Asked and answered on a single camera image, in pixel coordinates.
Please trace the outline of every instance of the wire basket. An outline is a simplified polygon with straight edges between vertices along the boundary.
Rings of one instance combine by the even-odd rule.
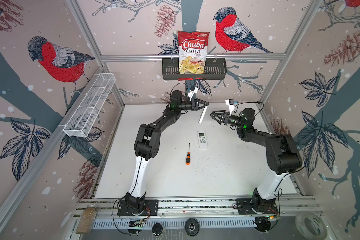
[[[115,84],[115,76],[112,73],[100,73],[97,76],[96,81],[63,129],[69,137],[88,136],[113,84]]]
[[[225,58],[207,58],[205,60],[205,73],[201,74],[180,74],[179,59],[175,58],[172,62],[170,58],[164,58],[162,64],[162,74],[164,80],[221,80],[227,74]]]

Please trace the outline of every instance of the white remote control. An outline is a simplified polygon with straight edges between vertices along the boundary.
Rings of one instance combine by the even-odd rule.
[[[198,142],[200,149],[208,148],[208,143],[206,142],[206,135],[204,131],[198,131],[197,138],[199,139]]]

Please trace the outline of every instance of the white table surface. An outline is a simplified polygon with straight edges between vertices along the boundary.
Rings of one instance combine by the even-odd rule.
[[[135,171],[133,149],[139,126],[162,115],[164,104],[126,105],[113,141],[95,198],[120,198],[129,190]],[[241,104],[258,111],[254,103]],[[151,158],[146,197],[229,196],[252,194],[268,170],[265,148],[241,141],[235,130],[219,125],[210,117],[215,110],[228,110],[225,103],[213,103],[202,111],[182,115],[161,134],[160,148]],[[255,128],[267,131],[260,115]],[[197,131],[205,131],[207,149],[198,148]],[[185,164],[190,143],[191,163]],[[283,194],[296,190],[288,178],[280,184]]]

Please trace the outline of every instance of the cassava chip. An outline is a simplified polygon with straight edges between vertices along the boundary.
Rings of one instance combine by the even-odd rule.
[[[179,72],[204,73],[209,33],[178,31]]]

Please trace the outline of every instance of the orange screwdriver handle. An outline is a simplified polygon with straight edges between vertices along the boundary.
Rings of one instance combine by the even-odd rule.
[[[185,163],[186,163],[187,165],[189,165],[190,162],[191,162],[191,153],[189,152],[189,153],[187,154],[187,159],[186,159]]]

